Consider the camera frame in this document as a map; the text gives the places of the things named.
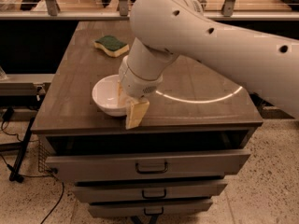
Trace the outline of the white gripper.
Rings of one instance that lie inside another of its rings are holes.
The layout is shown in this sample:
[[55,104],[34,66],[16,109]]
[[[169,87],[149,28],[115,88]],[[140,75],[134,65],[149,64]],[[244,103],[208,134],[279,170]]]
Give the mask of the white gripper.
[[[119,80],[118,106],[126,105],[125,128],[130,130],[140,125],[150,106],[149,100],[141,97],[149,96],[155,92],[162,83],[163,77],[158,77],[155,80],[145,80],[138,77],[129,68],[128,56],[125,56],[119,68]],[[132,98],[127,102],[128,95],[141,99]]]

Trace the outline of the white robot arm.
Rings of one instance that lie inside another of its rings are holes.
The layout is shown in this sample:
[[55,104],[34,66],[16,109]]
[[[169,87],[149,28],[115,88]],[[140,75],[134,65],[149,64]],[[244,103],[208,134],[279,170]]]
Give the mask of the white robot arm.
[[210,20],[198,0],[136,0],[130,24],[135,40],[119,68],[127,95],[154,92],[184,55],[299,118],[298,41]]

